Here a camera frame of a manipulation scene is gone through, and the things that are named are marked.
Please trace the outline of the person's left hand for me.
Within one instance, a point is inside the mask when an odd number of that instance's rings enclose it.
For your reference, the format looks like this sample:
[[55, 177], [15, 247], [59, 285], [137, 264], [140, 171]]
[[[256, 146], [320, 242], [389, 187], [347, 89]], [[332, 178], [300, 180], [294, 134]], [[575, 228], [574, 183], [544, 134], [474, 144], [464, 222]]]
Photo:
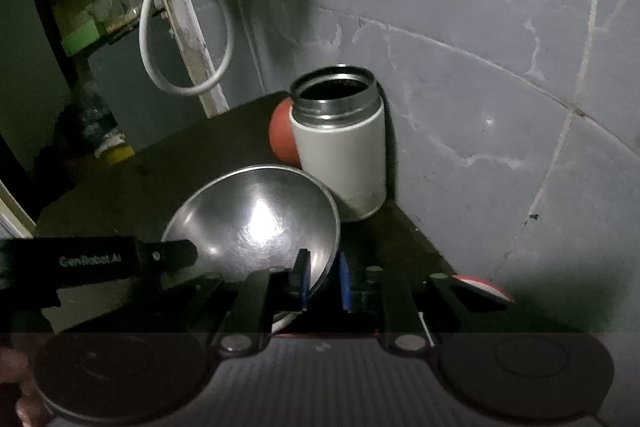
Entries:
[[1, 425], [45, 426], [51, 415], [40, 398], [28, 355], [1, 348]]

